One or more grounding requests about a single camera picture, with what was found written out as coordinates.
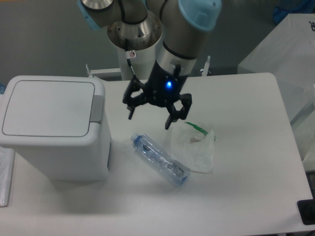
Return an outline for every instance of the white table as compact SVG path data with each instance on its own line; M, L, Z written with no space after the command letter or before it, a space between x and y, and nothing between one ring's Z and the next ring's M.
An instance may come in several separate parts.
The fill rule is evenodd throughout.
M296 202L312 198L277 82L271 74L190 78L188 121L208 122L216 140L211 175L174 189L134 152L146 133L170 151L166 109L145 105L128 120L128 82L104 82L112 132L106 182L50 181L16 156L3 236L241 236L313 230Z

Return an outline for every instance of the plastic bottle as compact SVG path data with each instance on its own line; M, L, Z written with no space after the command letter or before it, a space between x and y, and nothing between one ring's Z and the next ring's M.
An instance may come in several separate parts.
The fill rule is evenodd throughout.
M187 180L190 170L180 162L173 160L149 136L135 133L132 135L131 140L133 141L134 149L174 185L179 187Z

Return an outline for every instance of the clear plastic bag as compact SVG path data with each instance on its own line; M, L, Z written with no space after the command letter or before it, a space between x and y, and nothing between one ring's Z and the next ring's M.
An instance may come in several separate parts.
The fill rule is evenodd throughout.
M215 133L206 125L188 123L176 123L171 155L192 172L210 174L214 169Z

